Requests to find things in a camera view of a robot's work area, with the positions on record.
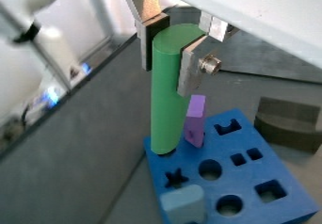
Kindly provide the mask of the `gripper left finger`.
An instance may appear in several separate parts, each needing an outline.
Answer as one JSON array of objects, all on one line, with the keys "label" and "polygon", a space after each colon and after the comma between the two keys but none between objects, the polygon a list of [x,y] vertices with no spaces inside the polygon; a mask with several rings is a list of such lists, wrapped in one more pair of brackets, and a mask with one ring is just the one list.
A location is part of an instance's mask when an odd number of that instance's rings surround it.
[{"label": "gripper left finger", "polygon": [[141,39],[142,68],[153,70],[153,40],[170,26],[170,16],[162,12],[159,0],[126,0],[135,18]]}]

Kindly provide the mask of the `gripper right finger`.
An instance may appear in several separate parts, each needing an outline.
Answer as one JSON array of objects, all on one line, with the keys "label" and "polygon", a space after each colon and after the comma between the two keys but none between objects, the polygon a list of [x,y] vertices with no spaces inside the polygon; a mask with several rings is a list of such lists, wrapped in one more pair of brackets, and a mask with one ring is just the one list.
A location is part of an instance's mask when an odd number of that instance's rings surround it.
[{"label": "gripper right finger", "polygon": [[238,27],[206,12],[201,15],[199,29],[205,34],[193,40],[182,51],[178,93],[183,97],[199,87],[205,73],[214,75],[220,71],[220,45],[240,31]]}]

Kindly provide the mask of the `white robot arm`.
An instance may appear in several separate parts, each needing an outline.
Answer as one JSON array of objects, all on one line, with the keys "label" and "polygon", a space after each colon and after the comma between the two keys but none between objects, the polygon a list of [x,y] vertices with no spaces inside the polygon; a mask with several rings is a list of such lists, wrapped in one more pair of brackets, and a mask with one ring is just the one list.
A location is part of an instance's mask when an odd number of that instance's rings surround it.
[{"label": "white robot arm", "polygon": [[[137,20],[141,38],[142,67],[153,69],[153,39],[170,25],[170,17],[162,13],[159,0],[126,0]],[[55,0],[0,0],[0,36],[12,42],[32,44],[36,52],[50,64],[59,85],[70,91],[83,76],[75,54],[61,32],[46,29],[36,23],[35,13]],[[230,38],[238,28],[207,12],[202,13],[199,28],[205,35],[183,48],[178,93],[186,97],[201,85],[202,74],[214,74],[222,67],[215,57],[214,44]]]}]

